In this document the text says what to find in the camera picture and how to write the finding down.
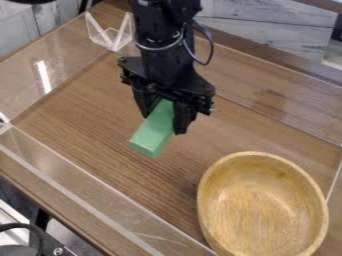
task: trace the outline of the green block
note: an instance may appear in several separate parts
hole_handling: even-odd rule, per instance
[[[158,158],[174,135],[174,105],[162,100],[130,140],[131,148],[151,158]]]

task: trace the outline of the wooden bowl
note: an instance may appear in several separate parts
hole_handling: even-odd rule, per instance
[[[224,256],[307,256],[327,233],[317,183],[266,153],[236,153],[214,164],[199,184],[198,214],[207,242]]]

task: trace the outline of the bowl rim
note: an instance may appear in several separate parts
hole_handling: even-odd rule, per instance
[[[306,179],[306,181],[309,182],[309,185],[313,187],[314,191],[315,191],[315,196],[319,200],[321,203],[321,207],[322,207],[322,225],[319,228],[319,232],[318,235],[313,241],[313,243],[310,244],[310,246],[306,248],[305,251],[302,251],[297,256],[310,256],[313,255],[313,253],[317,251],[317,249],[319,248],[319,246],[323,243],[323,240],[326,238],[327,235],[327,229],[329,229],[329,209],[327,209],[327,204],[326,204],[326,200],[325,200],[325,196],[323,196],[323,192],[314,180],[314,178],[310,176],[310,174],[290,160],[285,159],[283,157],[270,154],[270,153],[265,153],[265,152],[258,152],[258,151],[244,151],[244,152],[238,152],[238,153],[232,153],[227,156],[224,156],[223,158],[220,158],[212,165],[211,167],[206,170],[200,182],[199,182],[199,186],[198,186],[198,194],[196,194],[196,207],[198,207],[198,219],[199,219],[199,224],[200,224],[200,229],[203,231],[204,236],[210,236],[210,239],[212,241],[215,241],[215,244],[220,247],[220,250],[226,251],[227,253],[230,253],[232,255],[232,251],[231,248],[228,247],[223,247],[222,244],[216,241],[216,239],[214,238],[214,235],[211,234],[211,232],[208,231],[207,226],[204,225],[203,221],[202,221],[202,216],[203,216],[203,204],[200,204],[202,202],[202,198],[203,198],[203,187],[207,183],[208,178],[211,177],[212,173],[216,170],[216,167],[223,164],[224,162],[230,161],[231,159],[235,159],[238,157],[242,156],[262,156],[262,157],[267,157],[271,159],[275,159],[281,162],[283,162],[286,165],[289,165]]]

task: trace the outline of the wooden table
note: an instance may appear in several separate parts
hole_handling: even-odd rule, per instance
[[[118,27],[124,14],[110,1],[92,13],[104,27]],[[73,24],[67,26],[75,32]],[[206,169],[220,157],[246,150],[283,156],[311,174],[325,195],[342,160],[342,94],[334,79],[294,71],[239,50],[216,49],[210,67],[199,68],[218,87],[215,113],[199,116],[190,133],[172,139],[158,160],[135,153],[127,144],[143,118],[130,87],[120,83],[114,53],[103,54],[12,122],[90,172],[92,176],[73,175],[56,162],[44,161],[37,149],[28,149],[32,161],[47,169],[44,175],[79,193],[87,205],[108,215],[116,211],[106,186],[90,180],[95,177],[204,245],[196,219],[196,187]],[[71,200],[67,192],[51,187],[7,155],[0,156],[4,178],[102,252],[150,255],[112,230],[84,202]],[[338,187],[334,195],[341,193]],[[341,254],[341,233],[342,218],[334,219],[317,255]]]

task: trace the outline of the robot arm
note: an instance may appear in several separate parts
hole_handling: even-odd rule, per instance
[[[207,64],[212,56],[210,32],[194,21],[200,0],[131,0],[135,43],[142,57],[119,60],[123,82],[132,86],[140,112],[148,117],[160,99],[174,102],[175,134],[184,134],[198,113],[210,115],[214,86],[198,75],[194,61]],[[211,54],[202,62],[194,53],[194,30],[211,42]]]

